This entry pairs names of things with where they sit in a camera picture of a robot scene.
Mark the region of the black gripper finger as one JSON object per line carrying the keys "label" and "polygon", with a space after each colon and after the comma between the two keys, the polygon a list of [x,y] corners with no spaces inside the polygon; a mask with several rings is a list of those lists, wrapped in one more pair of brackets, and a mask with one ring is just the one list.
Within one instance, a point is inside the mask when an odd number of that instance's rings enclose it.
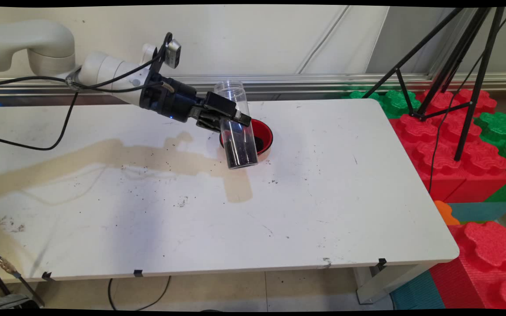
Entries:
{"label": "black gripper finger", "polygon": [[218,115],[199,114],[195,119],[198,127],[212,132],[220,132],[222,117]]}
{"label": "black gripper finger", "polygon": [[238,114],[237,104],[223,96],[208,92],[202,102],[202,114],[218,115],[222,120],[237,122],[243,126],[250,126],[251,116]]}

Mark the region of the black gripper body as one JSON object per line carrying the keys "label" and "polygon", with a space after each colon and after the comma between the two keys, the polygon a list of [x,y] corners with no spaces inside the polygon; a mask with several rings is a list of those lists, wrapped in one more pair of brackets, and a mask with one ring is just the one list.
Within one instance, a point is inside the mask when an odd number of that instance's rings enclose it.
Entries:
{"label": "black gripper body", "polygon": [[149,75],[139,99],[141,108],[178,122],[197,119],[205,110],[204,99],[197,96],[195,88],[173,78]]}

